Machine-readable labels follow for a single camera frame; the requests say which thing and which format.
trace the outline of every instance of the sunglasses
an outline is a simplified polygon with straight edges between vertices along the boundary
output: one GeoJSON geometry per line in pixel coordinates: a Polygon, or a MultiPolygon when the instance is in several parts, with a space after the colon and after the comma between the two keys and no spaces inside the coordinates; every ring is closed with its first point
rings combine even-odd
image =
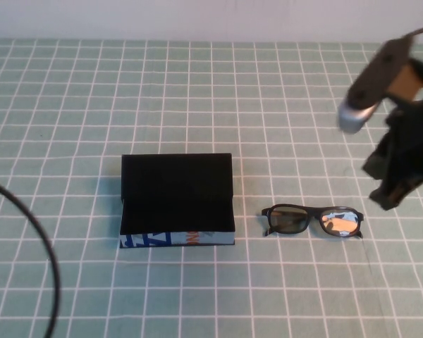
{"type": "Polygon", "coordinates": [[[328,206],[316,208],[312,206],[296,206],[295,204],[276,204],[262,210],[268,218],[269,229],[265,236],[277,232],[279,234],[298,234],[309,226],[315,218],[323,230],[336,237],[363,238],[360,223],[364,216],[359,211],[347,206],[328,206]]]}

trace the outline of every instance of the sunglasses temple arm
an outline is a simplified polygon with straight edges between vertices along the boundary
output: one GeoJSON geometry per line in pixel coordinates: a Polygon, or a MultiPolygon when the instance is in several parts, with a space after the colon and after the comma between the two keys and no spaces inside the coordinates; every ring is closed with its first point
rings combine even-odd
{"type": "Polygon", "coordinates": [[[271,228],[269,228],[269,229],[267,229],[266,231],[265,231],[265,237],[266,236],[269,236],[270,234],[272,234],[274,231],[271,229],[271,228]]]}

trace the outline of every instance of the white grid line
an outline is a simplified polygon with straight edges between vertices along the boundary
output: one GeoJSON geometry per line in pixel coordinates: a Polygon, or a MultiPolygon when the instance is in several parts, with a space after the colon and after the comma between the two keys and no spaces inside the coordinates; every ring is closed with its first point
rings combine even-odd
{"type": "MultiPolygon", "coordinates": [[[[90,100],[90,98],[88,99],[88,102],[87,102],[87,104],[89,105],[90,104],[90,102],[91,102],[91,100],[90,100]]],[[[82,120],[82,126],[81,126],[81,128],[80,128],[80,136],[79,136],[79,139],[78,139],[78,143],[77,143],[77,146],[76,146],[76,148],[75,148],[75,154],[77,154],[78,153],[78,149],[80,148],[80,137],[81,137],[81,135],[82,135],[82,133],[83,133],[83,130],[84,130],[84,126],[85,126],[85,122],[86,122],[86,114],[85,114],[85,116],[83,117],[83,120],[82,120]]],[[[74,167],[74,160],[72,160],[72,162],[70,163],[70,172],[69,172],[69,178],[68,178],[68,182],[67,182],[67,184],[66,184],[66,190],[65,190],[65,192],[64,192],[64,194],[66,195],[67,193],[68,193],[68,189],[69,189],[69,186],[71,185],[71,175],[72,175],[72,173],[73,173],[73,167],[74,167]]],[[[62,202],[62,204],[61,204],[61,211],[60,211],[60,213],[62,213],[63,212],[63,209],[64,209],[64,206],[65,206],[65,202],[66,202],[66,196],[64,196],[63,197],[63,202],[62,202]]],[[[92,209],[91,209],[91,214],[93,213],[93,210],[94,210],[94,205],[92,206],[92,209]]],[[[92,222],[92,219],[90,218],[90,220],[89,220],[89,223],[88,223],[88,229],[87,229],[87,237],[89,236],[89,233],[90,233],[90,229],[91,229],[91,222],[92,222]]],[[[85,257],[85,252],[86,252],[86,246],[87,246],[87,240],[85,240],[85,244],[83,245],[83,250],[82,250],[82,256],[81,256],[81,258],[80,258],[80,268],[79,268],[79,271],[78,271],[78,277],[77,277],[77,282],[76,282],[76,289],[80,286],[80,278],[81,278],[81,265],[82,265],[82,259],[85,257]]],[[[78,291],[75,291],[75,293],[74,293],[74,295],[73,295],[73,304],[72,304],[72,309],[70,310],[70,316],[72,317],[72,316],[74,316],[74,312],[75,312],[75,303],[76,303],[76,301],[77,301],[77,293],[78,293],[78,291]]],[[[68,329],[67,329],[67,337],[69,337],[69,334],[70,334],[70,332],[71,332],[71,328],[72,328],[72,319],[69,319],[69,323],[68,323],[68,329]]]]}
{"type": "MultiPolygon", "coordinates": [[[[233,44],[232,44],[232,56],[233,56],[233,60],[235,60],[235,49],[233,48],[233,44]]],[[[233,76],[235,78],[236,81],[236,72],[235,72],[235,63],[233,63],[233,76]]],[[[241,142],[241,133],[240,133],[240,109],[238,106],[238,101],[236,102],[236,111],[237,111],[237,131],[238,131],[238,141],[241,142]]],[[[243,160],[240,159],[240,174],[241,177],[243,177],[243,160]]],[[[245,185],[243,182],[243,179],[241,179],[241,192],[243,194],[243,196],[245,195],[245,185]]],[[[243,200],[243,215],[246,216],[246,203],[243,200]]],[[[247,237],[248,231],[247,231],[247,222],[246,222],[246,218],[244,218],[244,225],[245,225],[245,234],[247,237]]],[[[253,299],[252,299],[252,283],[251,283],[251,266],[250,266],[250,258],[249,258],[249,241],[246,240],[245,241],[245,245],[246,245],[246,260],[247,260],[247,283],[249,285],[249,305],[250,305],[250,318],[251,318],[251,333],[252,333],[252,338],[255,338],[255,323],[254,323],[254,303],[253,303],[253,299]]]]}
{"type": "MultiPolygon", "coordinates": [[[[119,63],[118,81],[119,81],[119,77],[121,75],[122,62],[123,62],[123,59],[121,58],[121,62],[119,63]]],[[[115,102],[116,102],[116,99],[113,100],[112,107],[114,107],[115,102]]],[[[106,143],[108,142],[108,138],[109,138],[109,135],[110,135],[110,129],[111,129],[111,121],[112,121],[112,119],[113,119],[113,116],[110,114],[110,116],[109,116],[109,122],[108,122],[108,129],[106,131],[106,141],[105,141],[106,143]]],[[[106,148],[104,147],[104,150],[102,152],[102,156],[105,154],[105,150],[106,150],[106,148]]],[[[104,160],[103,160],[103,157],[102,157],[102,160],[100,162],[99,177],[102,174],[103,162],[104,162],[104,160]]],[[[92,204],[91,214],[94,213],[94,206],[95,206],[96,200],[97,200],[97,195],[98,195],[98,191],[99,191],[99,185],[100,185],[100,178],[97,180],[96,194],[95,194],[95,197],[94,197],[94,202],[92,204]]],[[[111,305],[112,305],[112,302],[113,302],[114,279],[115,279],[115,274],[116,274],[116,261],[118,260],[118,255],[119,255],[119,246],[120,246],[119,241],[116,241],[116,254],[114,256],[113,273],[111,275],[111,288],[110,288],[110,296],[109,296],[109,299],[108,299],[108,308],[106,310],[106,322],[105,322],[105,328],[104,328],[104,338],[108,337],[109,316],[111,315],[111,305]]]]}
{"type": "MultiPolygon", "coordinates": [[[[304,74],[302,74],[302,76],[304,77],[304,82],[307,84],[307,81],[306,81],[305,75],[304,75],[304,74]]],[[[310,98],[308,88],[307,88],[306,90],[307,90],[307,96],[310,98]]],[[[298,165],[298,162],[297,162],[297,161],[296,161],[296,171],[298,172],[298,175],[299,175],[299,173],[300,173],[300,169],[299,169],[299,165],[298,165]]],[[[300,180],[300,191],[301,191],[301,195],[302,195],[302,184],[301,184],[301,180],[300,180]]],[[[301,197],[301,199],[302,199],[302,205],[306,205],[306,204],[305,204],[304,197],[301,197]]],[[[311,238],[310,231],[307,231],[307,236],[308,236],[309,238],[311,238]]],[[[317,267],[317,264],[316,264],[315,252],[314,252],[314,248],[313,248],[313,245],[312,245],[312,241],[310,241],[310,250],[311,250],[311,252],[312,252],[312,260],[313,260],[313,262],[314,262],[315,276],[316,276],[316,278],[317,278],[318,295],[319,295],[319,303],[320,303],[320,306],[321,306],[321,311],[322,311],[322,313],[323,313],[323,316],[326,316],[326,311],[324,310],[324,301],[323,301],[323,296],[322,296],[322,294],[321,294],[321,287],[320,287],[320,284],[319,284],[319,273],[318,273],[318,267],[317,267]]],[[[329,338],[329,329],[328,329],[328,326],[327,326],[327,321],[326,321],[326,319],[325,319],[325,318],[323,318],[323,322],[324,322],[324,330],[326,331],[326,337],[327,337],[327,338],[329,338]]]]}
{"type": "MultiPolygon", "coordinates": [[[[276,57],[277,57],[277,61],[279,61],[278,57],[278,50],[276,50],[276,57]]],[[[258,74],[259,72],[259,68],[257,66],[257,81],[260,85],[260,75],[258,74]]],[[[263,101],[260,99],[260,106],[262,107],[262,111],[264,110],[263,107],[263,101]]],[[[274,198],[274,186],[273,186],[273,177],[272,177],[272,171],[271,171],[271,161],[269,159],[269,149],[268,149],[268,139],[266,137],[266,125],[265,125],[265,118],[264,115],[262,115],[262,123],[263,123],[263,133],[264,133],[264,141],[265,141],[265,149],[266,149],[266,154],[268,156],[268,172],[269,172],[269,186],[270,186],[270,190],[271,190],[271,203],[274,205],[275,202],[275,198],[274,198]]],[[[283,269],[283,259],[282,259],[282,250],[281,250],[281,241],[279,240],[279,236],[277,237],[277,250],[278,250],[278,254],[279,254],[279,260],[281,262],[281,274],[282,274],[282,287],[283,287],[283,299],[285,301],[285,307],[286,307],[286,314],[288,316],[288,336],[292,337],[292,332],[291,332],[291,321],[290,321],[290,307],[288,306],[288,294],[287,294],[287,289],[286,289],[286,281],[285,281],[285,270],[283,269]]]]}
{"type": "MultiPolygon", "coordinates": [[[[326,79],[327,79],[327,81],[329,83],[329,76],[327,74],[326,74],[326,79]]],[[[313,116],[313,114],[312,114],[312,118],[313,118],[315,127],[317,127],[317,122],[316,122],[315,117],[313,116]]],[[[319,141],[318,129],[317,129],[317,139],[318,139],[318,143],[319,143],[320,141],[319,141]]],[[[331,193],[332,204],[333,205],[336,205],[336,203],[334,201],[334,197],[333,197],[331,182],[329,181],[329,174],[328,174],[328,171],[327,171],[326,160],[325,160],[325,156],[324,156],[324,153],[323,153],[323,149],[321,148],[321,145],[319,145],[319,149],[320,149],[321,155],[323,156],[323,167],[324,167],[324,171],[326,173],[326,181],[327,181],[327,185],[328,185],[328,188],[329,188],[329,192],[331,193]]],[[[345,256],[345,261],[346,261],[346,263],[348,263],[349,262],[349,260],[348,260],[348,253],[346,252],[345,243],[342,242],[341,244],[342,244],[342,247],[343,247],[343,253],[344,253],[344,256],[345,256]]],[[[353,277],[353,273],[351,272],[351,269],[349,269],[349,274],[350,274],[352,288],[354,288],[355,287],[354,277],[353,277]]],[[[362,314],[360,312],[360,305],[359,305],[359,301],[357,300],[357,295],[356,295],[356,292],[355,291],[353,291],[353,295],[354,295],[354,301],[355,301],[355,305],[356,305],[356,309],[357,309],[357,315],[360,317],[362,314]]],[[[367,334],[365,332],[364,323],[363,323],[363,320],[361,318],[360,318],[360,327],[362,329],[363,336],[364,337],[367,337],[367,334]]]]}
{"type": "MultiPolygon", "coordinates": [[[[349,72],[348,64],[345,61],[345,56],[344,55],[343,55],[343,61],[345,62],[346,70],[349,72]]],[[[349,151],[349,148],[348,148],[348,143],[346,143],[346,136],[343,135],[343,138],[345,140],[345,146],[346,146],[346,148],[348,150],[348,153],[350,154],[350,157],[352,157],[351,156],[351,152],[349,151]]],[[[354,175],[356,176],[356,169],[354,168],[353,162],[351,162],[351,166],[352,166],[352,171],[354,172],[354,175]]],[[[363,207],[363,210],[364,210],[364,214],[366,215],[368,212],[367,212],[367,208],[366,208],[365,203],[364,203],[364,199],[362,198],[362,190],[360,189],[359,182],[356,181],[356,183],[357,183],[357,190],[358,190],[359,195],[360,195],[362,207],[363,207]]],[[[373,230],[372,230],[372,226],[371,226],[371,223],[369,221],[369,218],[366,219],[366,223],[368,224],[368,229],[370,231],[371,238],[374,238],[374,234],[373,234],[373,230]]],[[[381,256],[379,254],[379,249],[378,249],[376,243],[374,244],[374,249],[376,251],[377,258],[380,261],[381,260],[381,256]]],[[[386,283],[386,285],[388,285],[388,281],[387,281],[387,278],[386,278],[386,275],[385,275],[384,268],[383,268],[382,265],[380,265],[380,266],[381,266],[381,274],[382,274],[382,277],[384,279],[384,282],[386,283]]],[[[393,302],[393,297],[391,295],[391,290],[389,288],[387,288],[387,292],[388,292],[388,297],[389,297],[389,300],[390,300],[391,308],[392,308],[392,311],[393,311],[393,319],[395,320],[397,333],[398,333],[399,338],[402,338],[402,334],[401,334],[401,330],[400,330],[400,325],[399,325],[398,319],[396,317],[396,309],[395,309],[395,304],[393,302]]]]}

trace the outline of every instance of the robotic arm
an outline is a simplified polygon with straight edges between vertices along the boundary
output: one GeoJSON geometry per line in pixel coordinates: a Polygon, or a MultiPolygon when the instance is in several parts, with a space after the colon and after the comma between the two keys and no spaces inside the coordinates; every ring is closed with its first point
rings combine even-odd
{"type": "Polygon", "coordinates": [[[338,109],[338,126],[348,134],[360,131],[384,99],[396,107],[385,120],[383,136],[362,169],[378,189],[369,198],[384,210],[398,206],[423,184],[423,62],[410,56],[414,38],[423,28],[383,44],[348,90],[338,109]]]}

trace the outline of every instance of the sunglasses frame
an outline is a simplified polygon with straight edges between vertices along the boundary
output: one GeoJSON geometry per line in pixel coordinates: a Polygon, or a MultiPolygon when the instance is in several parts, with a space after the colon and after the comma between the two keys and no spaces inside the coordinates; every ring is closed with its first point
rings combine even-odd
{"type": "Polygon", "coordinates": [[[364,215],[363,213],[355,210],[354,208],[351,208],[349,206],[325,206],[325,207],[315,207],[315,206],[299,206],[296,204],[275,204],[270,208],[265,208],[262,210],[262,215],[266,216],[268,218],[268,224],[269,224],[269,229],[265,232],[265,236],[268,236],[269,234],[272,234],[273,232],[277,232],[279,234],[299,234],[301,232],[304,232],[310,224],[310,221],[315,218],[316,220],[318,220],[319,224],[321,225],[321,228],[325,231],[325,233],[331,235],[332,237],[339,237],[339,238],[347,238],[347,237],[360,237],[363,238],[362,233],[360,232],[360,224],[361,222],[364,220],[364,215]],[[297,208],[300,210],[303,210],[307,213],[307,220],[306,220],[306,224],[303,230],[299,230],[299,231],[290,231],[290,232],[286,232],[286,231],[277,231],[274,230],[273,225],[271,224],[271,213],[274,209],[279,208],[279,207],[288,207],[288,208],[297,208]],[[342,210],[342,211],[351,211],[353,213],[356,214],[357,216],[357,227],[355,230],[353,230],[348,236],[336,236],[332,233],[330,233],[326,227],[323,224],[323,220],[321,219],[321,217],[323,216],[323,212],[327,211],[327,210],[342,210]]]}

